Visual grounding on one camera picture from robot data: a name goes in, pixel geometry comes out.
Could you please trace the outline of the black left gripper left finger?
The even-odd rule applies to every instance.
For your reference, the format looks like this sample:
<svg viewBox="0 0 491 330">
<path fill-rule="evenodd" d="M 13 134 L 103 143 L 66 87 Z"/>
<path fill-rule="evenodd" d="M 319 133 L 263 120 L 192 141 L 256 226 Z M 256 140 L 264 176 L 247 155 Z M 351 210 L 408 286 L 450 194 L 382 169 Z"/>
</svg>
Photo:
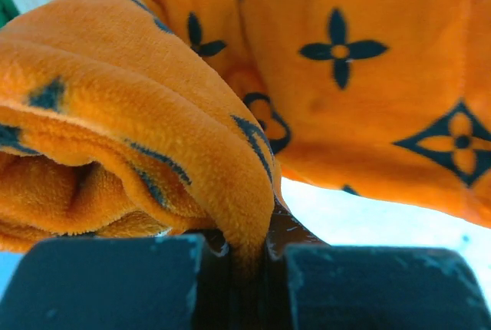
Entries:
<svg viewBox="0 0 491 330">
<path fill-rule="evenodd" d="M 1 327 L 224 329 L 229 259 L 216 231 L 48 239 L 15 270 L 1 300 Z"/>
</svg>

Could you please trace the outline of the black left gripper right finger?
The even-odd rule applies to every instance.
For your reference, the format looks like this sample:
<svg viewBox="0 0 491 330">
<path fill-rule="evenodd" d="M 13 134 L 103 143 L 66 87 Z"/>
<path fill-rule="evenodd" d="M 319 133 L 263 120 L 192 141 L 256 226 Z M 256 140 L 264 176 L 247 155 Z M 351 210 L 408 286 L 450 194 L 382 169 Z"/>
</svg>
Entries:
<svg viewBox="0 0 491 330">
<path fill-rule="evenodd" d="M 281 204 L 265 242 L 267 329 L 488 329 L 462 256 L 439 248 L 331 246 Z"/>
</svg>

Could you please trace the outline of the orange patterned pillowcase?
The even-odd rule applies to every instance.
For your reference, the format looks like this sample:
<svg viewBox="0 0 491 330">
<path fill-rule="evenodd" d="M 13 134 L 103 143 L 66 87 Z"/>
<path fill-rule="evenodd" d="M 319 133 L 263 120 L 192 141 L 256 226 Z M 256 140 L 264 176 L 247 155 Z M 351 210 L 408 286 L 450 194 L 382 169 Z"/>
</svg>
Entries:
<svg viewBox="0 0 491 330">
<path fill-rule="evenodd" d="M 1 29 L 1 248 L 220 229 L 281 177 L 490 225 L 490 0 L 54 0 Z"/>
</svg>

